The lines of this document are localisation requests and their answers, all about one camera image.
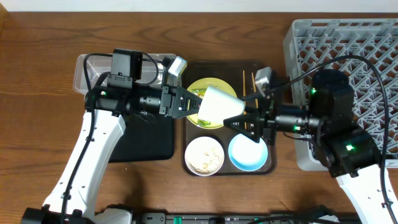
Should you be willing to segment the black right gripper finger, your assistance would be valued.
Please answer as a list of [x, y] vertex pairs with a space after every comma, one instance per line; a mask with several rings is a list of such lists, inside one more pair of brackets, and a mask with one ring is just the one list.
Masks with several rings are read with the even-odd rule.
[[235, 116], [225, 119], [223, 124], [227, 128], [246, 136], [256, 143], [260, 141], [260, 120], [257, 116]]
[[242, 101], [249, 101], [249, 100], [260, 101], [262, 98], [264, 98], [264, 95], [261, 92], [255, 92], [250, 95], [242, 96], [241, 100]]

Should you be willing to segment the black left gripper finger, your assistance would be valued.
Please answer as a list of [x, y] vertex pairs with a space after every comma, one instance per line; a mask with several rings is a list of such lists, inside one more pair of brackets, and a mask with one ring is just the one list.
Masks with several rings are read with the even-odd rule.
[[180, 118], [187, 117], [193, 114], [197, 114], [200, 109], [200, 105], [185, 105], [178, 107], [178, 115]]
[[192, 92], [190, 92], [180, 86], [177, 87], [176, 96], [180, 101], [183, 101], [186, 103], [190, 102], [191, 104], [200, 105], [202, 102], [202, 99], [199, 96], [193, 94]]

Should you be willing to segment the blue bowl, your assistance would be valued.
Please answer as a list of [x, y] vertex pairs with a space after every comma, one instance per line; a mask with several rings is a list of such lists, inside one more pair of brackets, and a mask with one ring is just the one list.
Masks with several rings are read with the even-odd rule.
[[228, 156], [239, 170], [254, 172], [268, 159], [268, 148], [263, 139], [254, 142], [243, 134], [238, 134], [229, 143]]

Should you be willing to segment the white paper cup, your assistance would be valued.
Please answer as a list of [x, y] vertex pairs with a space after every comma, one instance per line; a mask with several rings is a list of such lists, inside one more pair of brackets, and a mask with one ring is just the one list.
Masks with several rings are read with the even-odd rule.
[[218, 88], [209, 86], [202, 99], [198, 119], [223, 124], [225, 119], [242, 115], [244, 109], [244, 101]]

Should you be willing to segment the wooden chopstick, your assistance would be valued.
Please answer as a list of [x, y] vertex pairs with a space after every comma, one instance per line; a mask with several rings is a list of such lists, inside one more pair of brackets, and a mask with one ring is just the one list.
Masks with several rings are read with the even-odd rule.
[[246, 96], [246, 73], [243, 70], [243, 96]]
[[260, 125], [259, 125], [259, 130], [260, 130], [260, 137], [263, 138], [264, 137], [264, 133], [263, 133], [263, 128], [264, 128], [264, 107], [263, 107], [263, 97], [261, 95], [261, 93], [259, 92], [258, 87], [256, 86], [255, 83], [255, 76], [254, 73], [251, 74], [251, 78], [252, 78], [252, 87], [253, 87], [253, 91], [255, 94], [259, 95], [256, 99], [255, 99], [255, 103], [256, 103], [256, 108], [259, 111], [259, 120], [260, 120]]

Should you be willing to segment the white bowl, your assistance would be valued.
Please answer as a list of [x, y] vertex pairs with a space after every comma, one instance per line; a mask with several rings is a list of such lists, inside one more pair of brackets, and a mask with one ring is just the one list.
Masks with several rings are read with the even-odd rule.
[[202, 136], [192, 140], [184, 152], [185, 165], [195, 175], [215, 175], [223, 166], [224, 150], [214, 138]]

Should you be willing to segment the leftover noodles and rice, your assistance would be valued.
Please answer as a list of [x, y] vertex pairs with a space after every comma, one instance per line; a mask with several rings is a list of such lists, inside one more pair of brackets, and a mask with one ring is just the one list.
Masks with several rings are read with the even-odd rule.
[[222, 162], [221, 154], [215, 146], [194, 149], [190, 156], [190, 165], [201, 174], [216, 172]]

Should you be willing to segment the green snack wrapper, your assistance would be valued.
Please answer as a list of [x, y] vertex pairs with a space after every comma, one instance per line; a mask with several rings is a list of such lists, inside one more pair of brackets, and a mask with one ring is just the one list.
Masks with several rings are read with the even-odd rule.
[[[205, 95], [206, 89], [193, 89], [192, 93], [195, 94], [196, 96], [199, 96], [200, 98], [203, 98]], [[204, 121], [201, 119], [198, 119], [198, 125], [200, 127], [205, 127], [209, 126], [211, 123], [209, 121]]]

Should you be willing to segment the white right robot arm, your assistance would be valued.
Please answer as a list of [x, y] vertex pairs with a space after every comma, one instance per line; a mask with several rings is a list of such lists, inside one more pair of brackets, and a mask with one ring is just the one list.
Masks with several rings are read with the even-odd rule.
[[385, 158], [371, 135], [354, 119], [354, 90], [338, 70], [320, 70], [312, 78], [307, 107], [282, 105], [265, 82], [260, 108], [226, 118], [223, 122], [249, 139], [274, 145], [278, 131], [300, 135], [315, 149], [354, 205], [362, 223], [397, 223], [397, 198], [385, 168]]

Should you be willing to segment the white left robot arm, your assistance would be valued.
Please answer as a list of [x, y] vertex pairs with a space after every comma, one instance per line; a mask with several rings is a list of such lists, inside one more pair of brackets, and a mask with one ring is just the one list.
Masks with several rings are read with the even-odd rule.
[[126, 129], [126, 117], [151, 120], [155, 114], [182, 118], [198, 112], [201, 98], [167, 84], [187, 66], [181, 57], [158, 62], [136, 50], [114, 49], [111, 70], [90, 81], [86, 55], [83, 124], [73, 152], [57, 185], [41, 208], [27, 208], [22, 223], [132, 223], [132, 210], [110, 205], [96, 214], [95, 204], [109, 159]]

